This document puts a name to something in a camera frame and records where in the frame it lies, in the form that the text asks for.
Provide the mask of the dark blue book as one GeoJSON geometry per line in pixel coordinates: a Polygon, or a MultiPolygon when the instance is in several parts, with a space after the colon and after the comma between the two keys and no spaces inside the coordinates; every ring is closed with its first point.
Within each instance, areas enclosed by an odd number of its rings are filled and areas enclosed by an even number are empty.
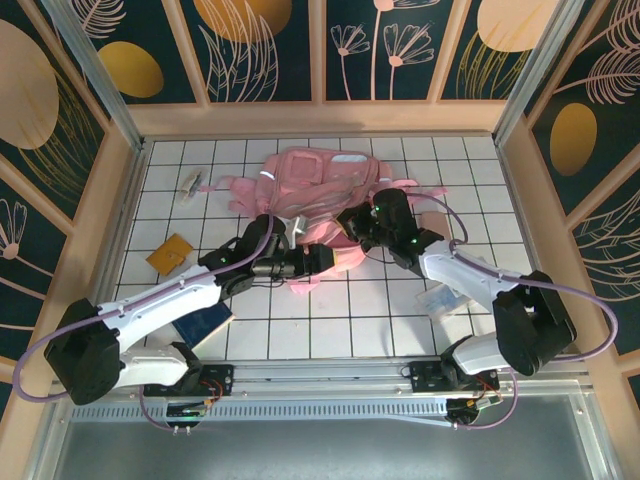
{"type": "Polygon", "coordinates": [[[172,322],[183,342],[193,349],[223,330],[235,318],[224,302],[193,311],[172,322]]]}

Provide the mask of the pink backpack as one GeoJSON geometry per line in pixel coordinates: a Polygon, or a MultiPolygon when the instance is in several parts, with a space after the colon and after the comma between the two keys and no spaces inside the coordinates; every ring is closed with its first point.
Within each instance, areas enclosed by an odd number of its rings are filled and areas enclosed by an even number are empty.
{"type": "MultiPolygon", "coordinates": [[[[223,184],[232,199],[230,211],[255,220],[261,214],[285,222],[298,215],[309,219],[309,242],[341,254],[343,273],[359,266],[366,254],[350,241],[337,223],[344,210],[372,200],[380,190],[396,188],[415,198],[417,182],[395,180],[391,168],[360,152],[309,147],[289,148],[267,158],[255,178],[227,177],[223,184]]],[[[333,267],[311,277],[286,280],[291,289],[306,293],[337,273],[333,267]]]]}

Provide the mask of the white blue supplies box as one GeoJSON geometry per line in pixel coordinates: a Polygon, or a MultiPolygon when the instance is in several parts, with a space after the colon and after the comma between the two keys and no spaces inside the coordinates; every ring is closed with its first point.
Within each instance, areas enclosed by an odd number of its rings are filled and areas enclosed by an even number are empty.
{"type": "Polygon", "coordinates": [[[434,322],[441,322],[466,310],[472,302],[470,298],[439,284],[416,296],[415,309],[434,322]]]}

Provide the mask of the yellow wallet notebook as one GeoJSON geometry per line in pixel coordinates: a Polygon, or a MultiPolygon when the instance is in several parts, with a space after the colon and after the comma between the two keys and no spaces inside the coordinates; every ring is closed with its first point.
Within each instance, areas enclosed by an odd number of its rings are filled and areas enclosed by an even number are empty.
{"type": "Polygon", "coordinates": [[[146,258],[146,262],[159,275],[168,276],[185,262],[192,251],[193,246],[181,235],[174,233],[146,258]]]}

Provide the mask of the small clear stationery packet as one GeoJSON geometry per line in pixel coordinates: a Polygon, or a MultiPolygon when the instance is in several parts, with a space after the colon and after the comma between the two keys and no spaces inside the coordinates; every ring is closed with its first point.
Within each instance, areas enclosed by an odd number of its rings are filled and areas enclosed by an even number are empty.
{"type": "Polygon", "coordinates": [[[205,172],[203,170],[193,171],[178,189],[177,199],[182,206],[188,205],[196,195],[206,193],[208,186],[205,185],[205,172]]]}

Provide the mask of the grey metal base sheet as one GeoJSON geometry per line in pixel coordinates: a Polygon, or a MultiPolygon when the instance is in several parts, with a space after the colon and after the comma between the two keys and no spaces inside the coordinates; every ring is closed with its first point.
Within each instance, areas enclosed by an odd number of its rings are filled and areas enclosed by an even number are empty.
{"type": "Polygon", "coordinates": [[[143,420],[51,412],[28,480],[624,480],[593,408],[522,396],[501,424],[390,419],[231,421],[173,435],[143,420]]]}

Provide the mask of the aluminium mounting rail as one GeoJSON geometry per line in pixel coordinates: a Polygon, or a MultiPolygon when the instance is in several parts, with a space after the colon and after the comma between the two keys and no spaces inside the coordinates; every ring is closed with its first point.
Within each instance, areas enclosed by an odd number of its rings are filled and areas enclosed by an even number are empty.
{"type": "MultiPolygon", "coordinates": [[[[407,358],[234,361],[228,401],[325,400],[410,397],[407,358]]],[[[498,371],[501,394],[590,394],[593,382],[582,363],[549,364],[536,375],[498,371]]]]}

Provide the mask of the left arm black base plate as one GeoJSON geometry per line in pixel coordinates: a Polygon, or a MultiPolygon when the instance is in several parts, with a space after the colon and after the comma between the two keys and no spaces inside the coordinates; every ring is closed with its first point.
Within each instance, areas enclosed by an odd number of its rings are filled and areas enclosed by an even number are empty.
{"type": "Polygon", "coordinates": [[[205,364],[192,368],[174,385],[145,385],[145,397],[216,397],[230,396],[234,381],[234,366],[205,364]]]}

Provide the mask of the aluminium table side rail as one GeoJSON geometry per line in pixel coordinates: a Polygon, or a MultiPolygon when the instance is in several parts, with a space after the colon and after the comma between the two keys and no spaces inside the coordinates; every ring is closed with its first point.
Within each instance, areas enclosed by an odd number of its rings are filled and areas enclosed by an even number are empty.
{"type": "Polygon", "coordinates": [[[89,299],[93,304],[111,301],[113,298],[128,245],[134,210],[149,162],[149,152],[149,140],[142,137],[140,147],[134,151],[124,169],[123,179],[116,191],[114,209],[107,223],[106,237],[94,269],[89,291],[89,299]]]}
{"type": "Polygon", "coordinates": [[[559,284],[566,231],[539,148],[525,131],[513,133],[501,147],[501,154],[534,265],[559,284]]]}

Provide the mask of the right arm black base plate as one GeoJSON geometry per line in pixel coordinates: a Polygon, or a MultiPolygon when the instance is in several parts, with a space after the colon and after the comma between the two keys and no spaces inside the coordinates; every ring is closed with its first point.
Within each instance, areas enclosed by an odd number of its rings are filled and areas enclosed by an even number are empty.
{"type": "Polygon", "coordinates": [[[413,361],[408,376],[414,393],[477,391],[500,389],[496,370],[467,374],[444,361],[413,361]]]}

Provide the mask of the aluminium corner post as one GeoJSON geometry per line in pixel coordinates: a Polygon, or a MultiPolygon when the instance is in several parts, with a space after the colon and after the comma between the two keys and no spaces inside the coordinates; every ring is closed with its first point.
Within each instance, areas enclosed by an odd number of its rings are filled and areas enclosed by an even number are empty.
{"type": "Polygon", "coordinates": [[[557,57],[579,17],[584,1],[559,0],[537,45],[529,55],[492,134],[497,149],[508,139],[536,88],[557,57]]]}
{"type": "Polygon", "coordinates": [[[142,150],[142,136],[128,112],[94,40],[107,40],[126,17],[124,0],[38,0],[52,26],[79,64],[101,104],[135,153],[142,150]]]}

